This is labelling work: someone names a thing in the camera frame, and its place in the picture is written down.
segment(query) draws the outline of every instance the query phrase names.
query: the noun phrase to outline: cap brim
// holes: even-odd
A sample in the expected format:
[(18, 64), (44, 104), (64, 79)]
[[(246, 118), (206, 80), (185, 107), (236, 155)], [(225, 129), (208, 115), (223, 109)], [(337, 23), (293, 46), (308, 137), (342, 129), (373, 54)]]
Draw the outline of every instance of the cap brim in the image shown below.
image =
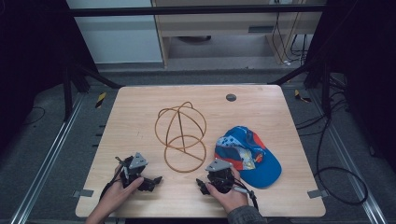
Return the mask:
[(272, 185), (282, 173), (282, 167), (276, 157), (265, 149), (263, 161), (256, 169), (240, 170), (241, 178), (245, 180), (251, 187), (264, 189)]

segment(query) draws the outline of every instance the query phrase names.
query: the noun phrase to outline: wooden table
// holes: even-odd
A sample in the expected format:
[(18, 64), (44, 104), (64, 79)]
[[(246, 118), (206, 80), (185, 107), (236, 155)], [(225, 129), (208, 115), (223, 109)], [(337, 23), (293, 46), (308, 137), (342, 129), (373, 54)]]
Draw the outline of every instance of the wooden table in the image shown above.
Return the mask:
[[(227, 94), (234, 94), (230, 102)], [(204, 164), (190, 173), (179, 173), (164, 161), (165, 146), (156, 136), (156, 121), (165, 108), (191, 102), (205, 118), (206, 131), (202, 142), (206, 147)], [(190, 117), (205, 126), (199, 113)], [(163, 115), (157, 123), (157, 133), (164, 139), (172, 116)], [(183, 133), (199, 137), (193, 122), (182, 117)], [(214, 160), (216, 140), (237, 125), (255, 132), (277, 157), (281, 166), (280, 178), (267, 189), (254, 189), (260, 212), (265, 217), (321, 217), (325, 207), (320, 198), (310, 199), (307, 192), (317, 189), (302, 144), (295, 129), (280, 87), (273, 85), (221, 86), (150, 86), (121, 88), (109, 116), (87, 177), (84, 189), (92, 189), (91, 197), (80, 197), (76, 214), (87, 217), (97, 205), (104, 185), (114, 175), (118, 162), (136, 152), (148, 161), (142, 175), (148, 178), (163, 176), (154, 191), (138, 191), (112, 216), (114, 217), (226, 217), (222, 207), (209, 195), (203, 195), (195, 178), (205, 180), (206, 166)], [(180, 134), (177, 116), (169, 139)], [(194, 147), (197, 153), (202, 145)], [(189, 168), (196, 161), (185, 155), (171, 155), (170, 162), (179, 168)]]

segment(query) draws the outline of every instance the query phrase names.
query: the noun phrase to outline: white panel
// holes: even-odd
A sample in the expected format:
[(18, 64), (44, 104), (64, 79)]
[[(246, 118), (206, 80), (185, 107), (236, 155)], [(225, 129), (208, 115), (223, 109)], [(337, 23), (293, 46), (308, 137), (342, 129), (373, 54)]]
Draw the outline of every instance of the white panel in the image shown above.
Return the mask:
[[(67, 0), (70, 8), (151, 7), (149, 0)], [(161, 63), (153, 16), (81, 17), (78, 27), (95, 63)]]

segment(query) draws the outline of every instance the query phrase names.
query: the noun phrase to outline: hand-held gripper device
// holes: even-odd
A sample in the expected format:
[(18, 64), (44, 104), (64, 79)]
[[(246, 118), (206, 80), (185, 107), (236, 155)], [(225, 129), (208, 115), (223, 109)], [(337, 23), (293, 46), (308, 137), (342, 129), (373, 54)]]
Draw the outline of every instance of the hand-held gripper device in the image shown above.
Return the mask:
[[(212, 184), (221, 193), (227, 193), (233, 188), (235, 178), (233, 177), (233, 172), (230, 169), (231, 166), (232, 165), (227, 161), (215, 160), (212, 161), (212, 163), (210, 163), (205, 169), (209, 172), (207, 178), (209, 179), (210, 184)], [(196, 181), (203, 194), (210, 194), (202, 180), (197, 178)]]
[[(257, 198), (253, 190), (249, 190), (240, 180), (233, 177), (233, 171), (230, 169), (233, 165), (227, 161), (215, 159), (212, 161), (205, 170), (209, 172), (207, 178), (210, 184), (213, 185), (220, 193), (228, 193), (231, 189), (248, 194), (254, 207), (259, 210), (257, 205)], [(196, 179), (200, 191), (205, 194), (210, 194), (207, 190), (204, 181)]]
[[(124, 161), (120, 160), (120, 158), (116, 157), (116, 159), (121, 164), (121, 182), (124, 188), (128, 187), (134, 180), (141, 176), (141, 173), (146, 168), (146, 165), (149, 164), (143, 156), (136, 152), (134, 156), (128, 157)], [(139, 186), (138, 190), (140, 191), (153, 191), (155, 186), (158, 185), (163, 179), (162, 176), (159, 176), (153, 180), (145, 178), (142, 185)]]

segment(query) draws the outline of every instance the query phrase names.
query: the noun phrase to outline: copper wire sculpture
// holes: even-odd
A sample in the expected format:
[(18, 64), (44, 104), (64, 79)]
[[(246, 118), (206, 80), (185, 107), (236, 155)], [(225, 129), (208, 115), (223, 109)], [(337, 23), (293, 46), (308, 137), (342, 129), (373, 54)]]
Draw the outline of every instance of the copper wire sculpture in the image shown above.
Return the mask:
[[(187, 113), (185, 113), (184, 111), (182, 111), (182, 109), (183, 109), (183, 110), (192, 110), (192, 111), (195, 111), (197, 114), (199, 114), (199, 115), (202, 117), (203, 121), (204, 121), (204, 124), (205, 124), (204, 126), (205, 126), (205, 127), (202, 128), (202, 127), (200, 126), (200, 124), (199, 124), (195, 119), (193, 119), (189, 114), (187, 114)], [(157, 132), (157, 130), (158, 130), (158, 123), (159, 123), (159, 120), (161, 119), (161, 117), (162, 117), (164, 114), (166, 114), (167, 112), (171, 112), (171, 111), (173, 111), (173, 112), (175, 112), (175, 113), (173, 114), (173, 116), (172, 116), (172, 118), (171, 118), (171, 120), (170, 120), (170, 122), (169, 122), (169, 125), (168, 125), (167, 130), (166, 130), (165, 140), (163, 141), (163, 140), (161, 139), (161, 137), (158, 135), (158, 132)], [(184, 134), (184, 132), (183, 132), (183, 126), (182, 126), (182, 122), (181, 122), (181, 115), (185, 116), (186, 118), (188, 118), (189, 120), (191, 120), (191, 121), (195, 124), (195, 126), (199, 129), (199, 131), (200, 131), (200, 133), (201, 133), (201, 136), (200, 136), (200, 137), (194, 136), (194, 135), (192, 135), (192, 134)], [(172, 124), (173, 124), (173, 122), (174, 122), (174, 120), (175, 120), (176, 117), (177, 117), (177, 119), (178, 119), (178, 125), (179, 125), (179, 127), (180, 127), (180, 135), (178, 135), (178, 136), (176, 136), (176, 137), (174, 137), (174, 138), (172, 138), (172, 139), (169, 140), (169, 133), (170, 133), (170, 130), (171, 130), (171, 126), (172, 126)], [(180, 172), (180, 173), (188, 173), (188, 172), (195, 171), (196, 169), (198, 169), (199, 167), (201, 167), (201, 165), (205, 162), (205, 158), (206, 158), (206, 147), (205, 147), (205, 144), (202, 142), (202, 139), (204, 138), (205, 133), (206, 133), (206, 120), (205, 120), (205, 117), (202, 115), (201, 112), (199, 112), (197, 109), (195, 109), (195, 108), (192, 106), (192, 103), (191, 103), (191, 102), (185, 102), (184, 104), (182, 104), (182, 105), (180, 105), (180, 106), (174, 106), (174, 107), (171, 107), (171, 108), (162, 109), (162, 110), (158, 113), (158, 118), (157, 118), (157, 121), (155, 122), (155, 135), (157, 136), (158, 140), (159, 140), (163, 145), (165, 145), (165, 151), (164, 151), (164, 153), (163, 153), (165, 162), (166, 162), (166, 164), (167, 164), (172, 170), (177, 171), (177, 172)], [(190, 144), (188, 144), (188, 145), (186, 146), (185, 138), (192, 138), (192, 139), (195, 139), (196, 141), (193, 141), (192, 143), (190, 143)], [(175, 143), (175, 141), (176, 141), (177, 139), (181, 139), (181, 143), (182, 143), (181, 145), (182, 145), (182, 146), (175, 146), (175, 145), (174, 145), (174, 143)], [(203, 146), (203, 148), (204, 148), (204, 156), (203, 156), (202, 158), (200, 158), (200, 157), (198, 157), (198, 156), (195, 156), (195, 155), (191, 154), (191, 153), (188, 151), (188, 148), (194, 147), (194, 146), (197, 145), (198, 143), (200, 143), (200, 144)], [(183, 170), (182, 170), (182, 169), (177, 169), (177, 168), (175, 167), (175, 165), (172, 165), (172, 164), (169, 162), (168, 158), (167, 158), (167, 151), (168, 151), (169, 148), (178, 150), (178, 151), (180, 151), (180, 152), (182, 152), (182, 153), (184, 153), (184, 154), (187, 154), (187, 155), (189, 155), (189, 156), (195, 158), (196, 160), (199, 161), (199, 164), (198, 164), (197, 166), (195, 166), (195, 167), (193, 167), (193, 168), (189, 168), (189, 169), (183, 169)]]

